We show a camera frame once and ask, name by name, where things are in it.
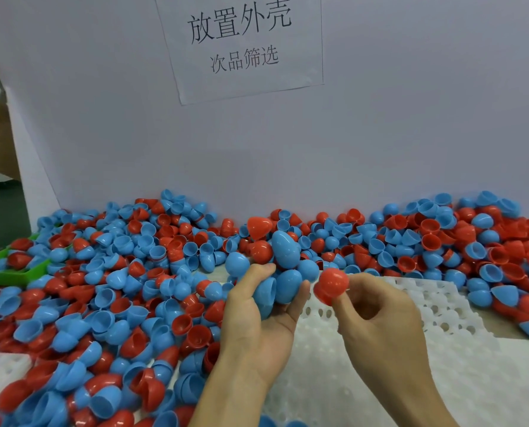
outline person's right hand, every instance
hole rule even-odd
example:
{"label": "person's right hand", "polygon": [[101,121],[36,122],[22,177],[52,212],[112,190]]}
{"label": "person's right hand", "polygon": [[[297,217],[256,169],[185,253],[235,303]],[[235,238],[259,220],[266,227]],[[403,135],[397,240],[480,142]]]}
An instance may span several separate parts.
{"label": "person's right hand", "polygon": [[436,389],[418,308],[380,277],[350,276],[333,299],[339,333],[361,379],[399,426],[456,425]]}

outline green plastic container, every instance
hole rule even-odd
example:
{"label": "green plastic container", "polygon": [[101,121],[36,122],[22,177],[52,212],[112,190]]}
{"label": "green plastic container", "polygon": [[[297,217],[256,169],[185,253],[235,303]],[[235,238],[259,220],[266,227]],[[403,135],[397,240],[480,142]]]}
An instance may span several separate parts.
{"label": "green plastic container", "polygon": [[[38,233],[29,237],[34,240],[39,236]],[[0,251],[0,259],[8,257],[9,248]],[[51,262],[50,259],[33,267],[31,270],[5,270],[0,271],[0,286],[27,286],[29,282],[37,280],[42,275],[47,274],[47,265]]]}

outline hand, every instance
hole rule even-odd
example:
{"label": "hand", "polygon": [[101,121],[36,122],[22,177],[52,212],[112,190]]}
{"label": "hand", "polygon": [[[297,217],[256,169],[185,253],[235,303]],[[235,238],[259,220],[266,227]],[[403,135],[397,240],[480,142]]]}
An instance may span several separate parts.
{"label": "hand", "polygon": [[353,367],[399,426],[456,425],[432,379],[420,312],[406,293],[353,274],[333,309]]}
{"label": "hand", "polygon": [[282,372],[294,343],[296,323],[310,293],[304,281],[288,306],[275,305],[272,314],[261,321],[252,295],[262,280],[270,277],[276,265],[251,265],[227,296],[221,336],[221,359],[248,362],[261,378],[266,391]]}

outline white partition board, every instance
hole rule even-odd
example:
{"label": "white partition board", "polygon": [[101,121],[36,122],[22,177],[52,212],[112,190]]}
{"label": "white partition board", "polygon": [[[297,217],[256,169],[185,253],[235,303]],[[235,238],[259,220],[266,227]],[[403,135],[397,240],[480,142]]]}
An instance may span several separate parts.
{"label": "white partition board", "polygon": [[529,0],[322,0],[325,85],[181,106],[155,0],[0,0],[62,207],[171,188],[245,219],[482,188],[529,215]]}

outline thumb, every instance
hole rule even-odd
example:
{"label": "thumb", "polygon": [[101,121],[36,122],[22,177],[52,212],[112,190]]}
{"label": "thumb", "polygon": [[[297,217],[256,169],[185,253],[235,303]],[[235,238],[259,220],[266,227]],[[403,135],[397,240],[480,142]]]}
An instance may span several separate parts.
{"label": "thumb", "polygon": [[332,308],[338,320],[338,332],[341,335],[348,335],[352,330],[359,328],[365,322],[355,310],[346,292],[332,300]]}

